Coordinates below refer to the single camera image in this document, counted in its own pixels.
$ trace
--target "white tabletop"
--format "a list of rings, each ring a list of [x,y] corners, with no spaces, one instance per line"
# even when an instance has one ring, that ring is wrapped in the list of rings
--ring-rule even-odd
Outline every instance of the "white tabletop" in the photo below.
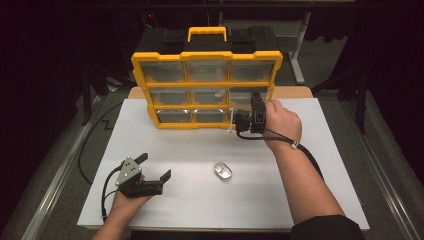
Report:
[[[280,101],[300,116],[302,144],[314,155],[347,217],[362,230],[369,229],[318,100]],[[147,152],[149,159],[141,164],[146,180],[157,180],[169,169],[172,177],[163,194],[140,209],[130,228],[274,231],[293,226],[275,159],[263,141],[242,140],[225,129],[157,129],[146,109],[144,99],[125,100],[78,225],[103,224],[100,198],[107,175],[127,156]],[[232,170],[229,182],[214,174],[217,162]],[[116,189],[117,176],[107,192]],[[112,200],[106,201],[108,211]]]

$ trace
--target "person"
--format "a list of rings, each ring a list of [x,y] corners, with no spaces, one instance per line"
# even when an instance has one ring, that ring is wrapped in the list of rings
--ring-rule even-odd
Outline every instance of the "person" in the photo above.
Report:
[[[302,123],[299,116],[284,108],[278,100],[267,101],[265,107],[263,136],[280,134],[300,142]],[[364,239],[358,224],[345,216],[302,151],[282,141],[265,140],[265,143],[275,156],[295,224],[291,239]],[[127,224],[150,198],[130,199],[116,192],[109,217],[93,239],[120,239]]]

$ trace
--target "human arm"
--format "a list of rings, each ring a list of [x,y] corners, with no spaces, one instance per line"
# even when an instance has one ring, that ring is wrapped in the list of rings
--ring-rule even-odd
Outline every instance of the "human arm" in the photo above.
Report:
[[[117,191],[113,199],[112,207],[103,226],[97,231],[93,240],[121,239],[128,223],[137,214],[150,197],[127,198]]]
[[[265,103],[266,129],[300,142],[302,123],[296,113],[283,108],[278,100]],[[275,137],[265,130],[264,137]],[[316,216],[341,215],[344,212],[307,156],[289,143],[266,140],[274,153],[295,224]]]

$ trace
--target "sleeve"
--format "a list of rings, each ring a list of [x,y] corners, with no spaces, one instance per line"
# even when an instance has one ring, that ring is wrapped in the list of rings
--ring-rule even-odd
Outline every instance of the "sleeve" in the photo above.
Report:
[[[341,215],[319,216],[293,226],[290,239],[344,239],[363,240],[359,225]]]

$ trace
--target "yellow organizer box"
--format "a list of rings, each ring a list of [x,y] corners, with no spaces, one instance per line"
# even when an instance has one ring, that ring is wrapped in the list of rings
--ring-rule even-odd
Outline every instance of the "yellow organizer box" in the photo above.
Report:
[[[157,128],[228,128],[252,92],[272,98],[281,67],[270,27],[148,28],[131,61]]]

